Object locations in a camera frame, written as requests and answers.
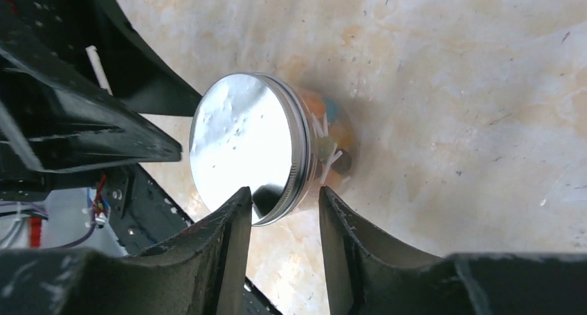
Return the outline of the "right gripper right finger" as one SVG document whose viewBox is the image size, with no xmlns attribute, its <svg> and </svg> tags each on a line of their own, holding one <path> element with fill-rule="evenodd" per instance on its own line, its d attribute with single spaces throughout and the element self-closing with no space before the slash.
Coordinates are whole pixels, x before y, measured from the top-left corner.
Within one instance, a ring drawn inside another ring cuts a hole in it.
<svg viewBox="0 0 587 315">
<path fill-rule="evenodd" d="M 437 257 L 319 194 L 332 314 L 585 314 L 583 253 L 454 253 Z"/>
</svg>

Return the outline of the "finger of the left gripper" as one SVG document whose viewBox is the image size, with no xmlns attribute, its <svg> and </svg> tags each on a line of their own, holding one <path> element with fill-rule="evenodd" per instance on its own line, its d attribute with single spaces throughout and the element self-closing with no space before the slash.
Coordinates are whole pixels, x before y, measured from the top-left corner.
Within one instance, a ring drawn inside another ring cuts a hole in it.
<svg viewBox="0 0 587 315">
<path fill-rule="evenodd" d="M 115 98 L 142 114 L 192 116 L 201 95 L 143 40 L 117 0 L 27 0 L 27 24 L 49 48 L 92 82 L 95 46 Z"/>
</svg>

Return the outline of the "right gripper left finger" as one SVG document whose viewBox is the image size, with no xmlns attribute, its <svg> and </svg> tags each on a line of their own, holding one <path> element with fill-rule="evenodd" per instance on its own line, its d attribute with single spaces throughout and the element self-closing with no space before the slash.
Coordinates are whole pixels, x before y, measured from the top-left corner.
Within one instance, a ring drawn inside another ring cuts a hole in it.
<svg viewBox="0 0 587 315">
<path fill-rule="evenodd" d="M 2 314 L 242 314 L 252 198 L 134 257 L 88 248 L 1 252 Z"/>
</svg>

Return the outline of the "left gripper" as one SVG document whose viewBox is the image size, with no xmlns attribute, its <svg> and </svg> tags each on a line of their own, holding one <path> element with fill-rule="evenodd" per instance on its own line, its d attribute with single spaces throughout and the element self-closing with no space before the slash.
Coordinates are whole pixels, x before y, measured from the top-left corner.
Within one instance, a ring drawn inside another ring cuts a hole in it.
<svg viewBox="0 0 587 315">
<path fill-rule="evenodd" d="M 78 73 L 1 2 L 1 200 L 89 187 L 96 171 L 176 162 L 181 145 Z"/>
</svg>

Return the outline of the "clear plastic jar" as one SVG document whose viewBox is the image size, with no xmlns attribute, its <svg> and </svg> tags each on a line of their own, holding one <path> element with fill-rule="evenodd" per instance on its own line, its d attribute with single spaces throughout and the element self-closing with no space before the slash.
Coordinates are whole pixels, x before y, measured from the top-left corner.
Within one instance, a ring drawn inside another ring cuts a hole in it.
<svg viewBox="0 0 587 315">
<path fill-rule="evenodd" d="M 351 179 L 358 153 L 350 118 L 329 96 L 301 88 L 296 93 L 309 125 L 312 187 L 341 191 Z"/>
</svg>

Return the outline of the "silver jar lid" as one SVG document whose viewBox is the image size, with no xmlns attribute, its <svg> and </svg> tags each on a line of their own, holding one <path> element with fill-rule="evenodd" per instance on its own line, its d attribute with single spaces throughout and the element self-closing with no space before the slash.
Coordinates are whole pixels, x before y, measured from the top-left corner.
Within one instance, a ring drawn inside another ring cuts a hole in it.
<svg viewBox="0 0 587 315">
<path fill-rule="evenodd" d="M 301 202 L 311 174 L 311 130 L 301 98 L 263 73 L 222 77 L 192 119 L 189 162 L 209 210 L 247 187 L 252 224 L 278 221 Z"/>
</svg>

